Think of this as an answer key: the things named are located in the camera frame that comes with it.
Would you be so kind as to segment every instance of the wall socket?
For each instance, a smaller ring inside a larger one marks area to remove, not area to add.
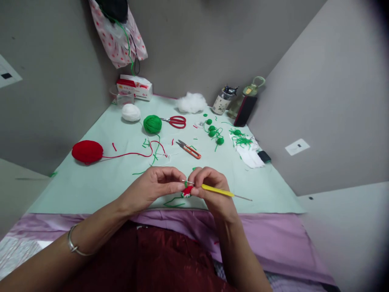
[[[22,80],[20,75],[0,55],[0,88]]]
[[[303,139],[298,139],[296,142],[293,142],[289,146],[286,146],[285,149],[288,153],[293,156],[301,151],[310,148],[310,146]]]

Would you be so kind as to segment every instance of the white tissue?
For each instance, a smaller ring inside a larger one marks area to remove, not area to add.
[[[122,108],[123,119],[129,122],[136,122],[141,119],[141,110],[131,103],[125,104]]]
[[[232,137],[235,136],[235,135],[229,134],[229,136],[230,136],[230,138],[232,140]],[[259,149],[259,145],[255,141],[254,137],[251,137],[251,140],[252,140],[252,143],[250,144],[250,146],[243,145],[243,147],[237,146],[236,143],[234,142],[234,140],[232,140],[232,141],[234,143],[234,147],[235,147],[236,151],[239,153],[239,155],[242,158],[243,162],[248,167],[250,167],[250,168],[264,167],[265,164],[259,158],[259,156],[258,156],[258,154],[256,152],[256,150]]]
[[[178,110],[180,112],[189,112],[195,114],[203,111],[207,107],[207,102],[201,93],[190,93],[177,100]]]

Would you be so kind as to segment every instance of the red yarn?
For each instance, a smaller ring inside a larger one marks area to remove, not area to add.
[[[78,161],[84,162],[86,165],[91,164],[91,163],[96,162],[96,161],[99,161],[101,158],[111,158],[112,159],[112,158],[122,157],[122,156],[129,155],[129,154],[138,154],[138,155],[141,155],[143,157],[150,157],[153,155],[153,152],[154,152],[153,148],[151,147],[152,142],[157,142],[158,144],[160,144],[162,149],[163,149],[163,152],[166,154],[165,148],[163,148],[161,143],[159,143],[158,141],[151,141],[150,142],[150,149],[151,149],[150,155],[144,155],[141,153],[130,152],[130,153],[114,156],[114,157],[107,157],[107,156],[103,156],[103,147],[99,143],[97,143],[95,141],[84,140],[84,141],[78,142],[77,144],[75,144],[73,146],[72,155],[75,159],[77,159]]]
[[[90,164],[102,158],[103,148],[95,141],[84,140],[73,146],[72,155],[78,161]]]
[[[184,196],[190,195],[190,191],[193,189],[193,186],[186,187],[182,192],[184,193]]]

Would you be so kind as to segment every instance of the red and white box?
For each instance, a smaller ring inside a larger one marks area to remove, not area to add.
[[[119,92],[134,94],[137,99],[150,101],[153,96],[153,84],[142,77],[121,74],[116,86]]]

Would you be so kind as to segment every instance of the white yarn ball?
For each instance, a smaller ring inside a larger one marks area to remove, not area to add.
[[[129,122],[136,122],[141,119],[141,110],[131,103],[125,104],[122,108],[123,119]]]

